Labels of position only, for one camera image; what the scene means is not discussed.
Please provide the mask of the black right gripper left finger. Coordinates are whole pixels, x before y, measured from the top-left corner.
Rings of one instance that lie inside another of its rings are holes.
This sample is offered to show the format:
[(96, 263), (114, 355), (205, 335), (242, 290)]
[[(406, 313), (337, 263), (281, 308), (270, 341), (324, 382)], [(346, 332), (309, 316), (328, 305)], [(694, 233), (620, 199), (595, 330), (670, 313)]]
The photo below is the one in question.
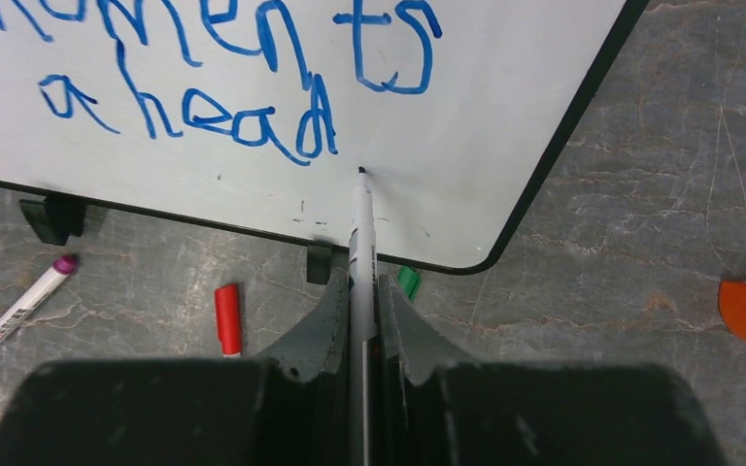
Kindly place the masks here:
[(346, 465), (345, 277), (249, 358), (54, 361), (0, 418), (0, 465)]

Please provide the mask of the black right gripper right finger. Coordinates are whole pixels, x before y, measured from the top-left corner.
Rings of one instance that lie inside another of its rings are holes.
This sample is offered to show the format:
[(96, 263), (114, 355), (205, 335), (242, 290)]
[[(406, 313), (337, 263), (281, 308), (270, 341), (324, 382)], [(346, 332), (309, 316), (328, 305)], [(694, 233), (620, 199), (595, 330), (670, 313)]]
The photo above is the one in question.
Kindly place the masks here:
[(723, 465), (692, 388), (656, 364), (478, 359), (378, 284), (387, 465)]

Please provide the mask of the blue whiteboard marker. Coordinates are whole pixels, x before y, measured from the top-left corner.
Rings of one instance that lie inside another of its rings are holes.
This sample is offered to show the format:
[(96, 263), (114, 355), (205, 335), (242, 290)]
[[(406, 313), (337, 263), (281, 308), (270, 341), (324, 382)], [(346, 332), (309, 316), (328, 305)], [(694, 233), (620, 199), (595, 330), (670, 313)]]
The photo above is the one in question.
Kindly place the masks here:
[(349, 240), (350, 384), (349, 441), (352, 465), (375, 463), (375, 396), (371, 384), (374, 363), (371, 345), (378, 335), (375, 321), (377, 290), (376, 239), (372, 190), (367, 170), (357, 169), (352, 194), (352, 231)]

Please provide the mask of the black framed whiteboard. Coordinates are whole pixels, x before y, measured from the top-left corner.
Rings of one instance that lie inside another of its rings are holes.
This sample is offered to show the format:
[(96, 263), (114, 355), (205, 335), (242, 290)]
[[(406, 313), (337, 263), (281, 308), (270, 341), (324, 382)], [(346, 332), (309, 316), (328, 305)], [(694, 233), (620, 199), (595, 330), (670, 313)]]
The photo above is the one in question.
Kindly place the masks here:
[(0, 1), (0, 183), (490, 267), (643, 1)]

